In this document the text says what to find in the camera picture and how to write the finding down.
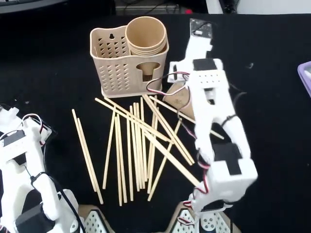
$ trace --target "beige plastic basket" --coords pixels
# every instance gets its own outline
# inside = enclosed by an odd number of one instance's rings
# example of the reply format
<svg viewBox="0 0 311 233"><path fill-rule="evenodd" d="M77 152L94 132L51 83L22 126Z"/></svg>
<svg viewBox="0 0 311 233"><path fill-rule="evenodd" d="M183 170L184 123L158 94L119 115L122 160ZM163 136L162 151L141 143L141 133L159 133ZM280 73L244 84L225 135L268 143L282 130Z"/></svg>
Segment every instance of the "beige plastic basket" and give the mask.
<svg viewBox="0 0 311 233"><path fill-rule="evenodd" d="M117 98L151 94L146 84L152 79L163 76L166 54L169 50L168 40L164 50L153 56L130 55L125 39L125 28L95 28L90 33L90 54L94 60L98 77L105 97ZM152 77L142 75L139 64L156 62ZM161 90L161 80L149 85L151 89Z"/></svg>

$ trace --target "bamboo chopstick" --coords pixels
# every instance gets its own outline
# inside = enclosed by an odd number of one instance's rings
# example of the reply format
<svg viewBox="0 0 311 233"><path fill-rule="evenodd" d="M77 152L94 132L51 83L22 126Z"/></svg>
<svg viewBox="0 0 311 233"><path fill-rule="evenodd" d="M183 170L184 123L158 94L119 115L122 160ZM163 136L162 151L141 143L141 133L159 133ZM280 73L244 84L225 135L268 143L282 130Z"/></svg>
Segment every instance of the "bamboo chopstick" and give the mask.
<svg viewBox="0 0 311 233"><path fill-rule="evenodd" d="M130 106L130 112L133 114L133 106ZM134 168L135 168L135 179L136 179L136 189L139 192L139 180L140 180L140 173L138 172L138 163L137 163L137 148L136 148L136 135L135 135L135 124L131 121L131 130L132 130L132 142L133 142L133 154L134 154Z"/></svg>
<svg viewBox="0 0 311 233"><path fill-rule="evenodd" d="M110 123L110 132L109 132L109 139L108 139L107 153L106 153L106 161L105 161L105 168L104 168L103 189L106 189L106 184L107 184L109 157L110 157L112 134L113 134L114 123L115 123L115 115L116 115L116 112L113 111L112 117L111 117L111 123Z"/></svg>
<svg viewBox="0 0 311 233"><path fill-rule="evenodd" d="M171 140L169 138L167 138L166 136L164 136L163 134L161 134L158 131L155 131L150 125L148 125L146 122L143 122L141 119L137 118L136 116L134 116L133 114L131 114L130 112L126 111L124 108L122 108L121 106L119 106L118 104L116 104L114 101L105 98L106 101L110 102L111 104L113 104L113 106L105 103L104 101L100 100L99 98L95 98L95 101L97 101L98 103L102 104L103 106L109 108L112 111L115 111L116 113L118 113L120 116L124 117L124 118L128 118L130 121L133 121L136 124L139 124L141 128L145 128L147 131L150 131L152 134L155 134L158 138L162 139L165 142L171 142Z"/></svg>
<svg viewBox="0 0 311 233"><path fill-rule="evenodd" d="M74 119L75 126L77 128L77 133L78 133L79 140L80 140L80 143L81 143L81 148L82 148L83 156L84 156L84 159L86 161L86 167L87 167L88 175L89 175L89 178L91 179L93 190L94 190L94 192L96 192L95 182L94 182L94 179L93 179L93 174L92 174L91 167L89 165L88 157L86 155L86 149L84 147L84 143L83 143L83 140L82 140L82 136L81 136L80 127L79 127L79 124L78 124L77 115L76 115L76 112L75 112L74 109L72 109L71 111L72 111L72 116L73 116L73 119Z"/></svg>
<svg viewBox="0 0 311 233"><path fill-rule="evenodd" d="M121 187L121 168L120 168L120 146L119 146L119 124L118 118L115 117L115 134L116 134L116 154L117 154L117 175L118 175L118 194L119 206L122 206L122 187Z"/></svg>
<svg viewBox="0 0 311 233"><path fill-rule="evenodd" d="M167 105L166 103L164 103L164 102L154 98L153 96L149 96L149 98L152 99L154 102L162 105L163 107L166 107L167 109L171 110L172 112L177 113L176 109L174 109L171 106ZM186 119L186 120L188 120L188 121L190 121L190 122L195 124L195 120L191 119L189 116L187 116L187 115L185 115L183 113L179 113L179 115L182 116L184 119ZM221 136L219 133L215 132L214 130L211 130L210 133L213 134L214 136L220 138L220 139L224 139L223 136Z"/></svg>
<svg viewBox="0 0 311 233"><path fill-rule="evenodd" d="M155 129L157 129L157 124L158 124L158 120L155 117ZM147 189L147 194L150 193L151 191L151 187L152 187L152 176L154 173L154 164L155 164L155 146L153 144L150 144L151 146L151 157L150 157L150 170L149 170L149 177L148 177L148 189Z"/></svg>
<svg viewBox="0 0 311 233"><path fill-rule="evenodd" d="M175 127L175 134L177 134L178 130L179 130L179 127L181 125L181 121L179 120L176 127ZM170 152L171 151L171 148L172 148L172 143L169 144L169 146L167 147L167 151ZM152 185L152 188L151 188L151 192L148 196L148 201L151 200L152 196L154 195L155 193L155 189L156 189L156 186L157 186L157 183L159 182L159 179L160 179L160 176L162 174L162 171L163 171L163 168L165 166L165 163L166 163L166 160L167 158L164 156L163 160L162 160L162 163L161 163L161 166L159 168L159 171L157 172L156 174L156 177L155 177L155 181L154 181L154 184Z"/></svg>
<svg viewBox="0 0 311 233"><path fill-rule="evenodd" d="M127 159L128 159L128 179L130 184L130 200L134 200L133 191L133 174L132 174L132 154L131 154L131 132L130 121L126 119L126 132L127 132Z"/></svg>
<svg viewBox="0 0 311 233"><path fill-rule="evenodd" d="M156 114L156 116L157 116L159 122L161 123L161 125L163 126L164 130L171 137L171 140L173 141L173 143L176 144L176 147L178 148L180 153L183 155L185 160L188 162L188 164L189 165L194 164L194 160L191 157L190 153L185 148L185 146L182 144L182 142L177 137L177 135L174 133L173 129L170 127L170 125L168 124L168 122L166 121L164 116L160 113L160 111L157 110L157 108L151 102L150 98L147 95L143 95L143 98L146 101L146 103L148 104L148 106L150 107L150 109Z"/></svg>
<svg viewBox="0 0 311 233"><path fill-rule="evenodd" d="M117 114L118 120L118 137L119 137L119 147L120 147L120 168L121 168L121 181L122 181L122 190L123 190L123 202L127 203L127 194L126 194L126 182L125 182L125 172L124 172L124 162L123 162L123 148L122 148L122 134L121 134L121 124L120 116Z"/></svg>
<svg viewBox="0 0 311 233"><path fill-rule="evenodd" d="M96 174L95 174L94 167L93 167L93 164L92 164L91 156L89 155L88 147L87 147L87 144L86 144L86 138L84 136L84 132L83 132L83 129L82 129L82 125L81 125L80 119L77 118L77 120L78 120L78 125L79 125L79 129L80 129L81 136L82 136L82 141L83 141L84 147L86 149L86 155L87 155L87 158L88 158L88 161L89 161L89 165L91 167L91 171L92 171L92 174L93 174L93 179L94 179L94 184L95 184L96 192L97 192L97 195L98 195L98 199L99 199L100 204L102 205L104 203L104 201L103 201L101 190L100 190L98 182L97 182L97 178L96 178Z"/></svg>
<svg viewBox="0 0 311 233"><path fill-rule="evenodd" d="M152 137L149 132L145 132L145 136L194 186L199 185L200 182L159 141Z"/></svg>
<svg viewBox="0 0 311 233"><path fill-rule="evenodd" d="M143 122L145 122L144 103L143 103L142 97L140 97L140 118ZM145 140L145 134L143 133L143 129L141 131L141 142L142 142L142 158L143 158L143 165L144 165L144 178L146 182L147 181L147 155L146 155L146 140Z"/></svg>

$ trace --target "red wire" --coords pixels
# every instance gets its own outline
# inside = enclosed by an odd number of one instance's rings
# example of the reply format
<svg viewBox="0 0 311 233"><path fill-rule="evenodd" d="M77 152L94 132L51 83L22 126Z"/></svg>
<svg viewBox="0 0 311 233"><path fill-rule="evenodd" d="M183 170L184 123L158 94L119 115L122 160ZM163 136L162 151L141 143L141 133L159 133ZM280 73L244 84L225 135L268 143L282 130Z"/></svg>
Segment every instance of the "red wire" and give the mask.
<svg viewBox="0 0 311 233"><path fill-rule="evenodd" d="M207 194L207 193L208 193L208 187L207 187L207 182L206 182L206 180L207 180L207 175L206 175L206 173L207 173L207 170L204 170L204 171L203 171L203 184L204 184L205 191L202 190L202 189L199 188L199 187L195 187L195 188L193 189L193 193L192 193L193 199L194 199L194 200L195 200L195 196L194 196L194 191L195 191L195 190L198 190L200 193L203 193L203 194Z"/></svg>

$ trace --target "perforated metal plate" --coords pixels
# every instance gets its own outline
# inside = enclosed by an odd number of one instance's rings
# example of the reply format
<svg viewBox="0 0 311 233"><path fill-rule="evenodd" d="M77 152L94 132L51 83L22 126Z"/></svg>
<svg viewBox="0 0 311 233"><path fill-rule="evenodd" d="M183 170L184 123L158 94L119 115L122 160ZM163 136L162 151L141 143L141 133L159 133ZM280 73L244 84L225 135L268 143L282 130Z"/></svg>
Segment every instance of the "perforated metal plate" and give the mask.
<svg viewBox="0 0 311 233"><path fill-rule="evenodd" d="M189 210L182 210L179 217L194 222ZM204 214L201 217L201 227L207 233L230 233L230 227L219 213ZM172 227L172 233L195 233L194 226L185 226L178 221Z"/></svg>
<svg viewBox="0 0 311 233"><path fill-rule="evenodd" d="M86 233L107 233L105 224L97 211L91 211L84 221Z"/></svg>

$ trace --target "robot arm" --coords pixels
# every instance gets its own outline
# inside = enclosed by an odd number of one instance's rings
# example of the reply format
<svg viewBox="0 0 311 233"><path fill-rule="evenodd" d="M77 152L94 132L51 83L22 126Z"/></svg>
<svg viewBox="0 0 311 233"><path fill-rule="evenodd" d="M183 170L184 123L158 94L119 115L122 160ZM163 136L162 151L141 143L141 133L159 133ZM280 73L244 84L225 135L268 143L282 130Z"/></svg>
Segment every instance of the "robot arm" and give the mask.
<svg viewBox="0 0 311 233"><path fill-rule="evenodd" d="M204 180L190 194L188 204L194 212L222 211L245 194L257 178L250 158L250 148L239 117L229 94L229 83L219 59L206 58L211 50L211 24L190 20L190 39L185 59L170 63L170 73L190 73L187 86L195 117L195 145L209 168L204 170ZM174 83L182 77L168 79ZM212 145L209 132L212 123L218 123L231 139L231 143ZM211 207L221 201L222 205Z"/></svg>

